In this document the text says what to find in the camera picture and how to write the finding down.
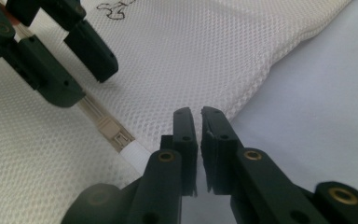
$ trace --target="white cloth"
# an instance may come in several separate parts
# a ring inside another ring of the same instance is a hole
[[[62,43],[66,32],[46,16],[33,29],[137,142],[154,151],[160,136],[172,132],[178,108],[190,106],[199,134],[204,105],[232,119],[270,67],[348,3],[106,1],[87,17],[119,62],[119,72],[104,84]],[[0,224],[59,223],[87,186],[123,187],[137,176],[78,108],[49,105],[0,60]]]
[[[172,132],[172,113],[189,106],[200,137],[204,105],[232,119],[270,67],[317,35],[349,0],[105,1],[87,19],[116,54],[119,71],[99,84],[62,43],[38,32],[85,88],[150,151]]]

